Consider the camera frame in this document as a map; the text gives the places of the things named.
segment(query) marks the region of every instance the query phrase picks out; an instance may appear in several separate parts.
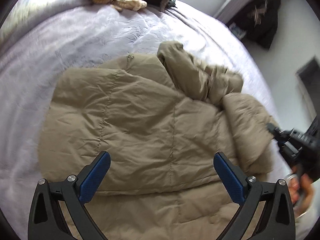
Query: jacket sleeve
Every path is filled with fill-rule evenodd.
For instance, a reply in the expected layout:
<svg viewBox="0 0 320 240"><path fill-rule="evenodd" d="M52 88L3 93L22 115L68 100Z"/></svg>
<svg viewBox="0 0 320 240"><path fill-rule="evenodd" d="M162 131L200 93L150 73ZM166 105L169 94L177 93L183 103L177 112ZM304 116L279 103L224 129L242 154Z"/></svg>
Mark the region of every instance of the jacket sleeve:
<svg viewBox="0 0 320 240"><path fill-rule="evenodd" d="M222 66L208 65L183 49L177 41L160 44L157 56L175 87L186 96L219 104L223 96L241 92L241 76Z"/></svg>

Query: metal screw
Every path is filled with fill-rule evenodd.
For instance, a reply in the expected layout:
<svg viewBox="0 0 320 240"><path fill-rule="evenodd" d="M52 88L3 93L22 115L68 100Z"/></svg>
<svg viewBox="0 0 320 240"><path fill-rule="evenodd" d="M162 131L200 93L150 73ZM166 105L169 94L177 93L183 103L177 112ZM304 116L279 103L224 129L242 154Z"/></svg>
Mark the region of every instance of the metal screw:
<svg viewBox="0 0 320 240"><path fill-rule="evenodd" d="M42 184L44 184L45 183L45 179L39 179L39 181L38 181L38 184L39 185L42 185Z"/></svg>
<svg viewBox="0 0 320 240"><path fill-rule="evenodd" d="M279 184L282 185L282 186L284 186L284 185L285 185L285 180L280 179L280 180L279 180Z"/></svg>
<svg viewBox="0 0 320 240"><path fill-rule="evenodd" d="M76 179L76 176L75 175L70 175L69 177L68 177L68 181L75 181L75 179Z"/></svg>
<svg viewBox="0 0 320 240"><path fill-rule="evenodd" d="M248 180L249 180L250 182L256 182L256 181L257 181L257 178L256 178L255 176L249 176L249 177L248 177Z"/></svg>

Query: black device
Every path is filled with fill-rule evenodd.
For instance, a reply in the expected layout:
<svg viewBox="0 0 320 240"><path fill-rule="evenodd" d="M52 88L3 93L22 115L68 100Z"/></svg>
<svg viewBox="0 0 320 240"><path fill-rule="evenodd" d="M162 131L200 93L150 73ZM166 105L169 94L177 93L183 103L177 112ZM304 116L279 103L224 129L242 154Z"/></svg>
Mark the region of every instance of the black device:
<svg viewBox="0 0 320 240"><path fill-rule="evenodd" d="M64 181L38 181L32 200L28 240L75 240L62 214L59 201L64 201L83 240L107 240L92 220L84 204L90 202L111 164L108 152L102 151L79 174Z"/></svg>
<svg viewBox="0 0 320 240"><path fill-rule="evenodd" d="M28 240L74 240L62 214L64 201L83 240L106 240L84 207L96 192L110 167L110 155L102 151L80 173L62 182L40 179L32 201ZM247 177L224 153L216 153L213 164L238 211L217 240L240 240L247 230L260 201L266 201L251 240L294 240L293 207L286 182L259 182Z"/></svg>
<svg viewBox="0 0 320 240"><path fill-rule="evenodd" d="M320 178L320 145L317 138L294 129L284 131L272 123L268 123L267 128L278 142L279 152L290 168L296 166L299 179L304 173L313 182Z"/></svg>

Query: finger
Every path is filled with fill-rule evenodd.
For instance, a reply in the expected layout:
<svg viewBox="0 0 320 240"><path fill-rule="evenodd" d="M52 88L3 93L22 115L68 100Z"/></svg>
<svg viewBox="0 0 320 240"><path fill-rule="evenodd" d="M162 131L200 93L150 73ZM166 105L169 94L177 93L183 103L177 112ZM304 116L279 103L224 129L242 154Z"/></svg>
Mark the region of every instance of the finger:
<svg viewBox="0 0 320 240"><path fill-rule="evenodd" d="M300 185L307 195L313 194L312 179L307 174L301 176Z"/></svg>
<svg viewBox="0 0 320 240"><path fill-rule="evenodd" d="M303 199L301 205L299 206L300 214L303 214L304 212L307 211L307 209L311 205L312 198L313 198L313 194L309 194L309 195L305 196L305 198Z"/></svg>
<svg viewBox="0 0 320 240"><path fill-rule="evenodd" d="M299 194L297 193L297 191L295 189L293 189L292 187L289 187L289 194L291 197L291 202L293 204L296 203L299 199Z"/></svg>
<svg viewBox="0 0 320 240"><path fill-rule="evenodd" d="M292 187L294 188L295 190L298 190L299 189L299 182L298 182L298 179L297 178L292 178L290 179L289 181L289 187Z"/></svg>

